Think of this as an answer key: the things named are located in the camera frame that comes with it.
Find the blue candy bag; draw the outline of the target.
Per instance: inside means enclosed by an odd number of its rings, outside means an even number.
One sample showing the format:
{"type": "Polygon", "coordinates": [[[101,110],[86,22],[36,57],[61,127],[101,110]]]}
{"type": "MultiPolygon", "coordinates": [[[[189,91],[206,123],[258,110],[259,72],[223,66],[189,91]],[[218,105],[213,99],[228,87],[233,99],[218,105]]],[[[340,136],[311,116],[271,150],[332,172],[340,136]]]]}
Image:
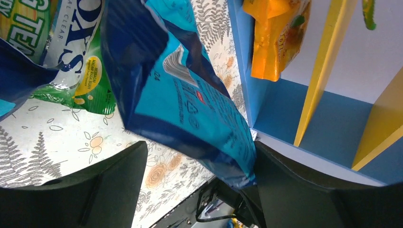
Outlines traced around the blue candy bag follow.
{"type": "Polygon", "coordinates": [[[125,129],[255,185],[248,124],[200,42],[188,0],[109,0],[101,53],[125,129]]]}
{"type": "Polygon", "coordinates": [[[52,82],[63,62],[54,67],[34,63],[7,41],[0,40],[0,119],[18,110],[37,89],[52,82]]]}

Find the blue yellow pink shelf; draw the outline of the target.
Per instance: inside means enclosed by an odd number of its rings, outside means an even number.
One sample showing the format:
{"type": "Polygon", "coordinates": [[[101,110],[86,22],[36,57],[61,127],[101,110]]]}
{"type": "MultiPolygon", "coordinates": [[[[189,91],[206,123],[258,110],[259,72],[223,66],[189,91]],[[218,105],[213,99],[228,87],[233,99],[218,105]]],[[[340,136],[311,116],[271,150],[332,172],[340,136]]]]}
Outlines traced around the blue yellow pink shelf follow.
{"type": "Polygon", "coordinates": [[[249,125],[322,172],[369,185],[403,180],[403,3],[314,0],[300,53],[277,82],[251,73],[255,21],[228,2],[249,125]]]}

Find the green white Fox's candy bag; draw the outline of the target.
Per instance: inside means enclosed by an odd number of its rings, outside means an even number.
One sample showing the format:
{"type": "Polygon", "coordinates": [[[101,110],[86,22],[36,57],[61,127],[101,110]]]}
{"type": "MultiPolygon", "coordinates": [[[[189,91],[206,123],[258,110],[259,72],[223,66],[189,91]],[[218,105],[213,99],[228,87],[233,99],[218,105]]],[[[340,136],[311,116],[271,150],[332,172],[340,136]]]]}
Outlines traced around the green white Fox's candy bag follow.
{"type": "Polygon", "coordinates": [[[30,98],[111,114],[115,98],[100,50],[104,0],[3,0],[0,37],[43,67],[61,68],[30,98]]]}

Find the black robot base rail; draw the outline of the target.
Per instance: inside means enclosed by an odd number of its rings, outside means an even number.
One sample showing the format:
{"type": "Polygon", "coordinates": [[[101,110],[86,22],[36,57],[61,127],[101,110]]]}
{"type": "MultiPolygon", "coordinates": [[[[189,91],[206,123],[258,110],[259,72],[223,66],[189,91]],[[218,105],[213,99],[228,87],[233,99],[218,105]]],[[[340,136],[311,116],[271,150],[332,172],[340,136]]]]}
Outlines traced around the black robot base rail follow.
{"type": "Polygon", "coordinates": [[[152,228],[225,228],[242,204],[241,195],[217,178],[195,192],[151,225],[152,228]]]}

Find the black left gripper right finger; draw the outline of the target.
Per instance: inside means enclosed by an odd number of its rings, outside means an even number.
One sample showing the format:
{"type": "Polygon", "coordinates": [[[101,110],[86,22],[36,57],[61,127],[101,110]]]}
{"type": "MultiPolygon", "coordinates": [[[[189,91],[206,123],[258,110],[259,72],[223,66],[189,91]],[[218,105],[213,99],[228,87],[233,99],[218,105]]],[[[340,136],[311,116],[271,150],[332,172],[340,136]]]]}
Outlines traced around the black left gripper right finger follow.
{"type": "Polygon", "coordinates": [[[257,184],[240,193],[259,228],[400,228],[403,185],[340,179],[255,142],[257,184]]]}

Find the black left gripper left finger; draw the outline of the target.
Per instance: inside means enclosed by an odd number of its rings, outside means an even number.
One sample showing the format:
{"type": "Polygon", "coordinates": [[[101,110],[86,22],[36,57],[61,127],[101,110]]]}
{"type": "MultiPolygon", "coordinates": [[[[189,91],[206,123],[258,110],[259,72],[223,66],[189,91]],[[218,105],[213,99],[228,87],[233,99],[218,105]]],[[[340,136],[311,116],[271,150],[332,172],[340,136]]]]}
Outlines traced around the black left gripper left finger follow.
{"type": "Polygon", "coordinates": [[[3,228],[129,228],[147,162],[139,141],[116,155],[40,186],[1,188],[3,228]]]}

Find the orange mango candy bag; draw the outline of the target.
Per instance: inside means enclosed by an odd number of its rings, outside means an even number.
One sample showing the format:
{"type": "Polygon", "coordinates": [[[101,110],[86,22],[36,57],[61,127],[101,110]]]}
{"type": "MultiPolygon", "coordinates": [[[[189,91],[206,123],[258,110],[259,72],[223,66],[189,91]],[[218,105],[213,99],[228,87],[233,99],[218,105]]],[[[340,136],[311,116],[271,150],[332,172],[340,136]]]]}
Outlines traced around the orange mango candy bag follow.
{"type": "Polygon", "coordinates": [[[245,0],[255,20],[251,76],[276,82],[299,54],[307,30],[309,0],[245,0]]]}

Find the floral table mat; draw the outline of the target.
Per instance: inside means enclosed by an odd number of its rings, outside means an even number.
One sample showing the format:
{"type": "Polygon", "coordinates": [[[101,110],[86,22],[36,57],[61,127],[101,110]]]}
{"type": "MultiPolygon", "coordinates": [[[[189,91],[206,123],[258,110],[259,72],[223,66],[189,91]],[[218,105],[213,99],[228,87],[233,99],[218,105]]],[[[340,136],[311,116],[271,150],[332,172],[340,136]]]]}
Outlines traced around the floral table mat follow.
{"type": "MultiPolygon", "coordinates": [[[[194,0],[192,7],[217,76],[238,110],[245,103],[235,52],[229,5],[225,0],[194,0]]],[[[141,140],[126,131],[119,112],[100,115],[29,99],[0,123],[0,185],[41,185],[107,159],[141,140]]],[[[149,228],[213,174],[194,159],[147,141],[148,160],[132,227],[149,228]]]]}

